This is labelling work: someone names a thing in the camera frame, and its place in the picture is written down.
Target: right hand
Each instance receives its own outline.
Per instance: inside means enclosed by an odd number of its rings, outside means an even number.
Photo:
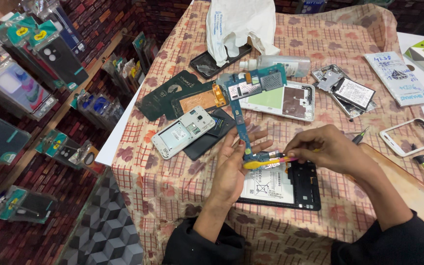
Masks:
[[[378,167],[374,160],[332,124],[298,133],[284,153],[298,158],[299,163],[310,160],[317,166],[353,177]]]

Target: smartphone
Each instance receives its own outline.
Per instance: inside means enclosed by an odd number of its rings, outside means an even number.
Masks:
[[[153,145],[168,160],[215,126],[214,119],[201,106],[187,112],[152,137]]]
[[[217,66],[217,62],[215,59],[210,55],[208,51],[204,51],[203,53],[196,56],[194,59],[191,60],[189,65],[197,72],[199,73],[203,78],[210,79],[214,75],[218,74],[223,69],[230,66],[230,64],[235,63],[238,61],[241,57],[244,57],[248,53],[251,52],[252,46],[249,44],[245,44],[238,48],[238,56],[237,57],[227,57],[228,63],[224,64],[222,67]]]
[[[214,128],[210,129],[203,136],[199,137],[199,139],[183,149],[185,154],[192,161],[196,161],[210,148],[216,145],[229,130],[235,127],[235,120],[221,108],[213,111],[211,117],[215,120]]]

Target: white phone frame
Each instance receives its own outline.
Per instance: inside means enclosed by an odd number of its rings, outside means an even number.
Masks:
[[[178,122],[181,122],[184,127],[187,127],[194,123],[199,129],[200,132],[198,134],[194,134],[192,131],[187,129],[189,134],[191,135],[188,137],[187,141],[180,143],[179,145],[171,148],[168,150],[168,146],[164,143],[163,139],[161,138],[161,134],[166,132],[167,130],[171,129],[174,125],[176,125]],[[212,129],[215,126],[215,121],[212,119],[212,117],[205,111],[205,109],[201,106],[196,106],[192,110],[185,113],[183,116],[176,119],[173,123],[168,125],[168,127],[162,129],[161,131],[157,132],[152,137],[152,143],[156,147],[156,149],[160,152],[161,156],[165,160],[171,159],[173,156],[181,152],[182,149],[184,149],[186,146],[197,140],[197,138],[201,137],[204,133],[206,133],[208,130]]]
[[[389,128],[389,129],[385,129],[383,131],[380,131],[380,133],[379,133],[380,137],[382,138],[382,141],[384,141],[396,154],[398,154],[399,156],[401,156],[403,158],[404,157],[407,157],[407,156],[409,156],[411,154],[415,154],[416,152],[419,152],[421,150],[424,150],[424,146],[423,147],[420,147],[420,148],[418,148],[416,150],[410,151],[408,153],[405,153],[405,151],[402,148],[400,148],[400,146],[392,139],[392,137],[390,137],[387,134],[387,132],[390,131],[390,130],[393,130],[395,128],[404,126],[405,124],[412,123],[414,121],[424,122],[424,119],[415,118],[413,120],[409,120],[407,122],[401,123],[399,125],[396,125],[394,127]]]

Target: blue circuit board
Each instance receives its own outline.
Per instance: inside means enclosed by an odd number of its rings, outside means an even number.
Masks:
[[[243,159],[244,161],[256,160],[251,150],[250,139],[246,132],[246,125],[244,124],[244,117],[238,99],[283,87],[287,84],[286,71],[282,64],[277,64],[263,69],[251,70],[243,78],[233,74],[230,76],[230,80],[224,82],[224,84],[230,99],[230,106],[237,124],[238,134],[240,139],[246,143]]]

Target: phone battery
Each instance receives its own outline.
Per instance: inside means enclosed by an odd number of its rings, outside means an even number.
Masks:
[[[368,110],[369,102],[375,91],[348,78],[342,78],[333,90],[333,94],[362,110]]]

